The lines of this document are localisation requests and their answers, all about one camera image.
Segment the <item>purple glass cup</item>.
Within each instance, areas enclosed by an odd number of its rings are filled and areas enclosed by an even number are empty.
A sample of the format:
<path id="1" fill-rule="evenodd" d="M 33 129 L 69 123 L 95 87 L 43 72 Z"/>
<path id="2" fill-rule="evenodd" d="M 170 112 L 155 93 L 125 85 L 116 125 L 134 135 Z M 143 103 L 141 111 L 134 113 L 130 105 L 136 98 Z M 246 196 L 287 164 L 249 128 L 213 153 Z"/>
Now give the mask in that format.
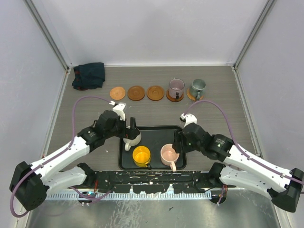
<path id="1" fill-rule="evenodd" d="M 175 78 L 169 82 L 169 96 L 179 99 L 184 93 L 185 84 L 181 79 Z"/>

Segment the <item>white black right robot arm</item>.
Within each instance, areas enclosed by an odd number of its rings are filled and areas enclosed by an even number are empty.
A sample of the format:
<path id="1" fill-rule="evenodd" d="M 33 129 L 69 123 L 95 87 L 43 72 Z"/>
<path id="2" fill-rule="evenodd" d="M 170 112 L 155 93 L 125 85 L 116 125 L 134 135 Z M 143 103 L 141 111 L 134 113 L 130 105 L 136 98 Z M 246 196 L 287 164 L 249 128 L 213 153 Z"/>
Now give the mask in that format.
<path id="1" fill-rule="evenodd" d="M 273 165 L 224 135 L 210 135 L 195 123 L 174 134 L 172 147 L 176 153 L 198 151 L 215 160 L 208 172 L 208 180 L 213 187 L 231 185 L 245 188 L 267 197 L 285 211 L 296 211 L 304 185 L 302 170 Z"/>

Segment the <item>grey ceramic mug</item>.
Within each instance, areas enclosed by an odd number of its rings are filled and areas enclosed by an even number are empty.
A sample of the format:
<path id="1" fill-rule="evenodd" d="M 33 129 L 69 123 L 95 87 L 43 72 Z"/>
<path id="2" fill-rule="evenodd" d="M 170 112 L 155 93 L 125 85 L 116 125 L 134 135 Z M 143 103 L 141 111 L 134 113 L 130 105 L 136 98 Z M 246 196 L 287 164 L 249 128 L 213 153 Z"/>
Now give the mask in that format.
<path id="1" fill-rule="evenodd" d="M 195 101 L 200 100 L 205 94 L 206 83 L 202 79 L 195 79 L 190 86 L 190 94 Z"/>

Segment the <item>white ceramic mug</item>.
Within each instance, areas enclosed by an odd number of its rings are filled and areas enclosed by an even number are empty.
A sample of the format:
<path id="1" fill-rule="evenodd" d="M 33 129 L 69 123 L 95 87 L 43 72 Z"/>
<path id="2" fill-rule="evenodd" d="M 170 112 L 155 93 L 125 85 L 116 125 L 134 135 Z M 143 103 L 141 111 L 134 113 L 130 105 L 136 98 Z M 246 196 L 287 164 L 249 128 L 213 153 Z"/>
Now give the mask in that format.
<path id="1" fill-rule="evenodd" d="M 135 128 L 135 133 L 137 134 L 137 136 L 133 140 L 123 138 L 123 142 L 125 143 L 125 146 L 124 146 L 125 151 L 129 151 L 132 146 L 138 145 L 139 142 L 141 141 L 142 135 L 138 128 Z"/>

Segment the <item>woven rattan coaster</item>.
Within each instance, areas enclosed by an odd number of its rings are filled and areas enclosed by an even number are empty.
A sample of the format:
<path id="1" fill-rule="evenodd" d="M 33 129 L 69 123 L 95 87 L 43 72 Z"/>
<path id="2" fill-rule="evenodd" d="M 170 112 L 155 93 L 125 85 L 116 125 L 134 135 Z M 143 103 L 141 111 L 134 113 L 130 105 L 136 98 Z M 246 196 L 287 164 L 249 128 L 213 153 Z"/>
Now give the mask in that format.
<path id="1" fill-rule="evenodd" d="M 125 89 L 123 87 L 117 86 L 111 89 L 110 97 L 113 100 L 121 100 L 125 97 Z"/>
<path id="2" fill-rule="evenodd" d="M 192 101 L 198 101 L 198 100 L 196 100 L 196 98 L 194 96 L 191 95 L 190 88 L 187 89 L 187 96 Z"/>

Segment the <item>pink ceramic mug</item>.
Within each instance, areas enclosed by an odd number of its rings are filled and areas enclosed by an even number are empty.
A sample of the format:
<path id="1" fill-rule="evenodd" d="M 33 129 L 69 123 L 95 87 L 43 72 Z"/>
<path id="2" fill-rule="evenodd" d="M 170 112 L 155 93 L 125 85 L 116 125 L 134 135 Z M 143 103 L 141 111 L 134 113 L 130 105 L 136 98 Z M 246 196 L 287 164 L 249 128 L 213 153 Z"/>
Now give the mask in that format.
<path id="1" fill-rule="evenodd" d="M 180 154 L 176 153 L 173 149 L 172 144 L 166 144 L 161 148 L 160 151 L 161 162 L 169 166 L 173 172 L 177 170 L 176 161 L 179 159 Z"/>

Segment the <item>brown wooden coaster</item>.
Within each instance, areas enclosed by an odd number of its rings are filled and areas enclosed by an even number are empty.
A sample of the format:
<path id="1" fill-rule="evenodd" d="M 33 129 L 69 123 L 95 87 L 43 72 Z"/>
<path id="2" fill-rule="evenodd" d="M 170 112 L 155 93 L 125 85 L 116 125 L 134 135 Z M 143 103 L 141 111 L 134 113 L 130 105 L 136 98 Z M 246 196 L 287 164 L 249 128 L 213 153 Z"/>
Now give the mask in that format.
<path id="1" fill-rule="evenodd" d="M 171 102 L 179 102 L 184 98 L 184 93 L 182 94 L 182 96 L 180 98 L 173 98 L 170 96 L 169 91 L 167 90 L 166 92 L 166 97 L 171 101 Z"/>
<path id="2" fill-rule="evenodd" d="M 150 100 L 159 101 L 164 97 L 164 89 L 158 85 L 150 86 L 147 90 L 147 96 Z"/>
<path id="3" fill-rule="evenodd" d="M 140 101 L 145 97 L 145 90 L 143 87 L 135 85 L 129 88 L 127 94 L 129 99 L 133 101 Z"/>

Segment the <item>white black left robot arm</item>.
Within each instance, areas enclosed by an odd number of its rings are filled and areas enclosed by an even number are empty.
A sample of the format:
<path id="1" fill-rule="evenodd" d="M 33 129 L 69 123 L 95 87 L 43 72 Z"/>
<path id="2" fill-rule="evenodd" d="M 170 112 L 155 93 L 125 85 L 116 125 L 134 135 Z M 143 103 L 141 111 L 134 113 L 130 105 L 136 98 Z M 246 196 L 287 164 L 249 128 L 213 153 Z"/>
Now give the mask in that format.
<path id="1" fill-rule="evenodd" d="M 104 145 L 109 138 L 126 139 L 128 147 L 138 144 L 141 133 L 136 119 L 130 118 L 130 125 L 117 112 L 106 110 L 94 123 L 81 130 L 71 142 L 39 161 L 19 163 L 13 173 L 9 189 L 12 193 L 10 209 L 14 199 L 31 211 L 40 206 L 48 195 L 64 188 L 82 185 L 90 188 L 95 183 L 94 171 L 85 164 L 62 172 L 62 169 Z"/>

